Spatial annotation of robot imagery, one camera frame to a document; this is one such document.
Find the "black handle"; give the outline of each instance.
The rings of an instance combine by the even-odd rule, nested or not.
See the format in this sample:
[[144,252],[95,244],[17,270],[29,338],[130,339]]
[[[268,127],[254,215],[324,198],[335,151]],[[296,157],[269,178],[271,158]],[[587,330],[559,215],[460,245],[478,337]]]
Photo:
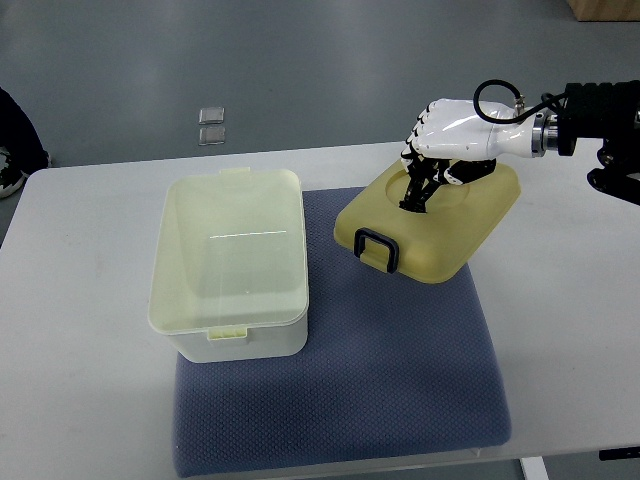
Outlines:
[[365,249],[365,240],[372,240],[376,243],[384,245],[389,249],[389,261],[387,262],[387,272],[393,273],[398,269],[398,259],[400,258],[400,248],[395,240],[382,235],[378,232],[374,232],[369,228],[359,228],[356,230],[355,239],[353,242],[353,253],[356,257],[360,258],[362,252]]

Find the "gray floor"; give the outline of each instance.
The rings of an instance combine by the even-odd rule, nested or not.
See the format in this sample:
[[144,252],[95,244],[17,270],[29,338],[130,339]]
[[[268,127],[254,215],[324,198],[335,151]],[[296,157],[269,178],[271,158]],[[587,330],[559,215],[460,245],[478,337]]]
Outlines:
[[[57,167],[400,141],[426,103],[488,78],[534,102],[567,82],[638,79],[639,59],[639,23],[578,23],[564,0],[0,0],[0,85]],[[227,141],[200,147],[199,109],[216,105]],[[0,201],[0,240],[18,200]],[[637,460],[545,460],[552,480],[640,477]],[[522,474],[503,462],[351,478]]]

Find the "cardboard box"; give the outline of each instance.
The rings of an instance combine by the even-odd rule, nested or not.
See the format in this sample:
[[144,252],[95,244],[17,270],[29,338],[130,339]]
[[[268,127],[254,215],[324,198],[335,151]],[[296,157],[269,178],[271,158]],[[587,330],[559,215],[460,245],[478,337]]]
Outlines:
[[640,0],[567,0],[581,22],[633,22],[640,20]]

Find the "black cable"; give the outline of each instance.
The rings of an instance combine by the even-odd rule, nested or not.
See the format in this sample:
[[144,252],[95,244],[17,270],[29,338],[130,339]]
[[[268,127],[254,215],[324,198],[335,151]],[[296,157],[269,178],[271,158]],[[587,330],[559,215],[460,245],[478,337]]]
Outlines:
[[539,103],[535,107],[527,110],[523,114],[518,115],[517,117],[513,117],[513,118],[493,118],[493,117],[488,116],[486,113],[484,113],[482,111],[482,109],[480,108],[480,94],[482,93],[482,91],[485,88],[490,87],[490,86],[494,86],[494,85],[498,86],[498,87],[505,87],[505,88],[511,90],[511,93],[513,93],[513,95],[516,98],[516,100],[519,99],[521,97],[521,95],[520,95],[520,91],[515,86],[513,86],[509,82],[506,82],[504,80],[499,80],[499,79],[487,80],[486,82],[482,82],[478,86],[478,88],[476,88],[476,91],[473,94],[473,108],[476,111],[476,114],[478,115],[478,117],[480,117],[485,122],[495,123],[495,124],[498,124],[498,125],[511,125],[513,123],[523,122],[524,120],[526,120],[530,116],[538,113],[540,110],[544,110],[545,108],[551,108],[555,112],[556,111],[555,109],[562,108],[562,106],[560,105],[559,101],[567,98],[567,94],[566,93],[561,93],[560,95],[549,96],[546,100],[542,101],[541,103]]

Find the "metal connector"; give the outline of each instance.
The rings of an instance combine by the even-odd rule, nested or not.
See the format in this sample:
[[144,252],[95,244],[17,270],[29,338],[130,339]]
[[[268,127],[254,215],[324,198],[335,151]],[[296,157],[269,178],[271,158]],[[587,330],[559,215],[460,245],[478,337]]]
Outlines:
[[558,116],[549,110],[536,113],[531,132],[531,153],[541,157],[547,150],[558,150]]
[[513,118],[522,115],[524,113],[524,107],[524,96],[520,95],[518,98],[516,98],[516,103],[513,110]]

